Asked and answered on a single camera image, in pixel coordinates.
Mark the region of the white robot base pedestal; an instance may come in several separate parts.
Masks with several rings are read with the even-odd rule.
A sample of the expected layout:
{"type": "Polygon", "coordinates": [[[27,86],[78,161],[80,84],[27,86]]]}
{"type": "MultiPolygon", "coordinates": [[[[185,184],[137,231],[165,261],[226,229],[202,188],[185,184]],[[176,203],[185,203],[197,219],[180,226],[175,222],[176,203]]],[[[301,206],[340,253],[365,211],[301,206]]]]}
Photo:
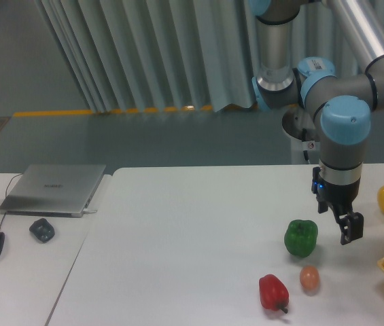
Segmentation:
{"type": "Polygon", "coordinates": [[[290,140],[291,163],[317,164],[321,143],[310,115],[292,105],[283,115],[282,128],[290,140]]]}

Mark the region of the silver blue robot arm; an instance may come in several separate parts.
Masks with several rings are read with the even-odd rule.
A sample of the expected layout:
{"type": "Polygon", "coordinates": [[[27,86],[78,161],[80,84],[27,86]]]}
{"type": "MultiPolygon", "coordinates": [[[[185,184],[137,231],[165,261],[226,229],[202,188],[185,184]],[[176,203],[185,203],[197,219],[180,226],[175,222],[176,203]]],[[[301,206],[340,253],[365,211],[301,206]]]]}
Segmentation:
{"type": "Polygon", "coordinates": [[[363,215],[353,210],[371,129],[371,115],[384,109],[384,26],[368,1],[326,1],[361,69],[340,79],[330,65],[306,58],[293,67],[291,27],[301,1],[251,1],[260,68],[252,79],[259,108],[299,105],[319,138],[319,164],[311,190],[318,211],[332,211],[341,244],[363,236],[363,215]]]}

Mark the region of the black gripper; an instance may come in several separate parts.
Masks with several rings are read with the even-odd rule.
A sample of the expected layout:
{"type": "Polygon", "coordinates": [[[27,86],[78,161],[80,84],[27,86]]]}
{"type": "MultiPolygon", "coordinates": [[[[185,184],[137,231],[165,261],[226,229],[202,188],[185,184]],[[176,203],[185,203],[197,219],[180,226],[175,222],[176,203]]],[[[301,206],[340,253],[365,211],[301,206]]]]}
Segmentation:
{"type": "Polygon", "coordinates": [[[320,167],[313,168],[311,191],[316,195],[317,212],[331,209],[341,231],[342,245],[347,245],[363,237],[364,216],[353,212],[353,201],[357,197],[360,179],[346,185],[326,181],[320,175],[320,167]]]}

